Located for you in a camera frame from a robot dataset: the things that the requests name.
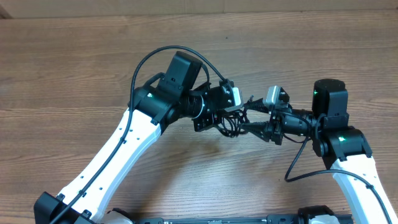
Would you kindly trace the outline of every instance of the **table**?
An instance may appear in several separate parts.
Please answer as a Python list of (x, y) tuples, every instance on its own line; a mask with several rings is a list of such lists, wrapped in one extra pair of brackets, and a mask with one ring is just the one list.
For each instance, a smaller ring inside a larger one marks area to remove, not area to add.
[[(398, 11), (11, 19), (0, 21), (0, 33), (2, 223), (34, 222), (40, 194), (56, 195), (117, 127), (141, 58), (172, 44), (203, 54), (244, 100), (281, 85), (293, 107), (310, 110), (316, 80), (343, 80), (349, 123), (366, 135), (398, 212)], [(137, 85), (165, 72), (173, 54), (150, 59)], [(311, 205), (350, 213), (331, 175), (283, 181), (298, 149), (286, 139), (276, 146), (195, 133), (181, 119), (138, 160), (109, 209), (164, 218), (260, 217)], [(320, 169), (308, 144), (292, 176)]]

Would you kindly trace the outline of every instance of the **wall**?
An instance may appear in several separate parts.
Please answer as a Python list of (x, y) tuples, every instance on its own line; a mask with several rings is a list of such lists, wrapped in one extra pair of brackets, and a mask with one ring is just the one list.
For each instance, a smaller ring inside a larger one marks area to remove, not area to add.
[(0, 0), (5, 18), (397, 9), (398, 0)]

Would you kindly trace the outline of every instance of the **wooden table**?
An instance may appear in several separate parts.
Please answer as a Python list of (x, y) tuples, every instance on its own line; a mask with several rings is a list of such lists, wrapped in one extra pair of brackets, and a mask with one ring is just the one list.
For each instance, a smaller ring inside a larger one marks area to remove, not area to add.
[[(116, 128), (140, 59), (171, 44), (206, 56), (245, 100), (281, 85), (294, 107), (309, 110), (314, 81), (343, 80), (349, 123), (366, 135), (398, 212), (398, 11), (1, 20), (0, 33), (1, 223), (34, 222), (40, 194), (56, 195)], [(137, 85), (164, 72), (173, 54), (150, 59)], [(217, 85), (214, 73), (211, 80)], [(181, 119), (138, 160), (109, 209), (164, 218), (258, 217), (310, 205), (350, 213), (330, 175), (283, 181), (298, 149), (286, 139), (276, 146), (195, 133)], [(292, 175), (319, 169), (308, 144)]]

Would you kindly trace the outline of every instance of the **robotic hand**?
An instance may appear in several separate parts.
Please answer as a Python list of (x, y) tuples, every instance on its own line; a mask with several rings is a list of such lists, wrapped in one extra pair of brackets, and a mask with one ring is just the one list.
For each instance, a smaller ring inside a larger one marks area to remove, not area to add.
[[(218, 87), (210, 88), (207, 67), (199, 59), (177, 52), (166, 73), (158, 73), (142, 87), (134, 88), (142, 64), (157, 52), (167, 49), (189, 51), (204, 61), (220, 77)], [(207, 81), (192, 90), (200, 69)], [(156, 80), (156, 87), (151, 86)], [(289, 96), (279, 86), (269, 88), (266, 99), (249, 100), (243, 104), (240, 90), (198, 52), (182, 46), (161, 47), (138, 64), (132, 78), (130, 102), (113, 135), (88, 166), (60, 193), (53, 197), (44, 192), (34, 205), (36, 223), (126, 223), (128, 215), (117, 210), (104, 216), (108, 203), (141, 154), (165, 131), (168, 125), (184, 117), (191, 118), (195, 131), (216, 127), (227, 137), (248, 132), (276, 144), (287, 134), (306, 136), (303, 146), (289, 167), (285, 180), (290, 182), (307, 176), (334, 172), (333, 177), (343, 189), (357, 223), (398, 223), (397, 217), (377, 176), (371, 150), (363, 134), (348, 127), (347, 91), (343, 82), (320, 80), (315, 83), (313, 112), (293, 110)], [(246, 111), (269, 113), (268, 122), (250, 123)], [(321, 172), (288, 179), (288, 174), (311, 138), (316, 154), (326, 168)], [(269, 215), (249, 220), (229, 219), (228, 223), (353, 223), (351, 215), (334, 216), (327, 207), (300, 209), (299, 215)], [(168, 224), (160, 218), (140, 220), (145, 224)], [(210, 223), (208, 220), (173, 220), (176, 224)]]

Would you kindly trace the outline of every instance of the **white arm panel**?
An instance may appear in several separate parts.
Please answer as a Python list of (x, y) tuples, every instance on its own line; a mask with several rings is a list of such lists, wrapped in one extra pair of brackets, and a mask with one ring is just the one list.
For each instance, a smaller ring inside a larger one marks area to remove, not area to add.
[[(388, 214), (393, 223), (398, 223), (397, 215), (387, 198), (386, 193), (377, 175), (376, 165), (373, 157), (366, 155), (348, 156), (347, 161), (341, 162), (339, 159), (333, 163), (331, 169), (345, 170), (357, 174), (366, 179), (374, 186), (387, 208)], [(356, 223), (360, 224), (383, 224), (387, 223), (386, 217), (374, 194), (366, 188), (365, 184), (346, 174), (333, 174), (347, 198), (349, 207), (353, 213)]]
[[(127, 125), (129, 111), (126, 110), (123, 118), (116, 128), (113, 135), (109, 138), (102, 149), (97, 153), (94, 159), (80, 173), (75, 180), (64, 187), (60, 194), (64, 194), (63, 202), (69, 204), (87, 182), (94, 176), (95, 172), (103, 165), (105, 160), (112, 153), (118, 144)], [(102, 173), (92, 183), (86, 191), (86, 195), (81, 197), (72, 208), (79, 213), (88, 210), (92, 213), (91, 220), (97, 222), (100, 220), (108, 206), (113, 193), (119, 187), (119, 184), (130, 171), (134, 163), (141, 154), (160, 136), (160, 125), (152, 124), (151, 117), (144, 113), (134, 110), (132, 123), (125, 140), (118, 152), (114, 155), (109, 164)]]

